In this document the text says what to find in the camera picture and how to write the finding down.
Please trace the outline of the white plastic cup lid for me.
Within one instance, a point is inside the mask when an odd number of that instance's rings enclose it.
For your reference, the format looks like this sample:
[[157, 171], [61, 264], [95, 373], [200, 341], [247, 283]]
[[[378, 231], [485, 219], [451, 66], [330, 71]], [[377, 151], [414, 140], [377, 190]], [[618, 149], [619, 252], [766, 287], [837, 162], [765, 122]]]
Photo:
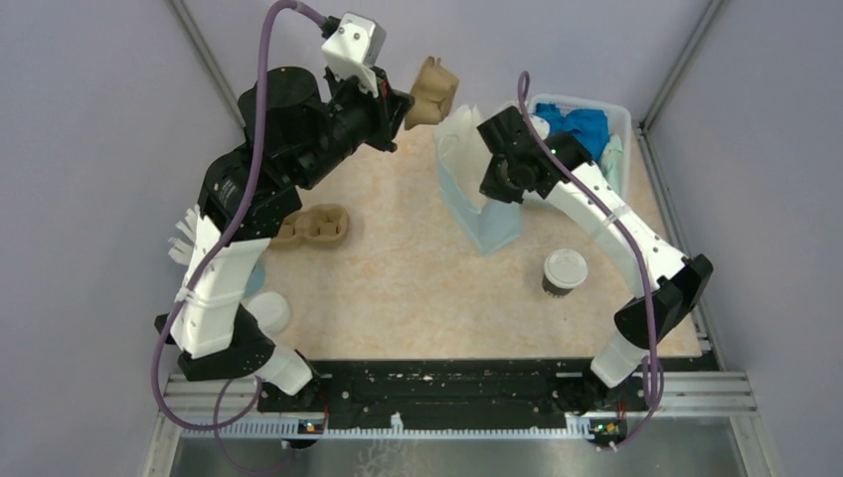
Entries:
[[548, 274], [560, 285], [582, 285], [588, 278], [589, 268], [585, 258], [576, 250], [560, 248], [545, 259], [543, 275]]

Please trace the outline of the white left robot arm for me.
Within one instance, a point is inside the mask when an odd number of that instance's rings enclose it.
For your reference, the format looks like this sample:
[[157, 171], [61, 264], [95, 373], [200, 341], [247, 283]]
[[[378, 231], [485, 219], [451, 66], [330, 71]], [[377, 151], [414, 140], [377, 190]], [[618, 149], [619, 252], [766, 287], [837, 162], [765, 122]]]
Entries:
[[269, 335], [279, 303], [271, 294], [245, 304], [249, 277], [283, 221], [300, 210], [300, 190], [310, 190], [360, 146], [392, 152], [413, 97], [391, 87], [376, 70], [376, 90], [357, 79], [327, 77], [323, 100], [316, 77], [300, 67], [267, 75], [262, 160], [252, 167], [256, 92], [238, 101], [247, 118], [245, 142], [207, 169], [192, 218], [198, 228], [189, 265], [201, 268], [174, 323], [165, 315], [154, 325], [180, 351], [178, 365], [193, 382], [255, 376], [280, 390], [295, 410], [315, 405], [319, 386], [294, 350]]

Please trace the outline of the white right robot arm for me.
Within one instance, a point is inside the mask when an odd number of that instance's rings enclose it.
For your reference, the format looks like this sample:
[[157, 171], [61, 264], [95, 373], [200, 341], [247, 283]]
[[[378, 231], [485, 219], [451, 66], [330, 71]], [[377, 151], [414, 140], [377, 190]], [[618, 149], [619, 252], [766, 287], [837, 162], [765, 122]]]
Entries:
[[713, 264], [702, 254], [686, 255], [638, 217], [573, 134], [538, 139], [515, 106], [477, 130], [491, 154], [480, 192], [503, 203], [538, 194], [591, 234], [633, 295], [615, 313], [616, 330], [583, 382], [586, 402], [609, 409], [622, 398], [622, 383], [642, 363], [654, 363], [657, 345], [697, 306]]

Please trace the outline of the black paper coffee cup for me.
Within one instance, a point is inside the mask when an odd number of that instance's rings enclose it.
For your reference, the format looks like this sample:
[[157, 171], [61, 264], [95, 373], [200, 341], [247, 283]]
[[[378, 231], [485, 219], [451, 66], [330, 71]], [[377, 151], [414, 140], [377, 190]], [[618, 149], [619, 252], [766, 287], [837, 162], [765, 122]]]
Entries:
[[543, 275], [541, 285], [544, 292], [553, 298], [566, 297], [578, 287], [577, 284], [573, 286], [560, 285], [552, 280], [548, 274]]

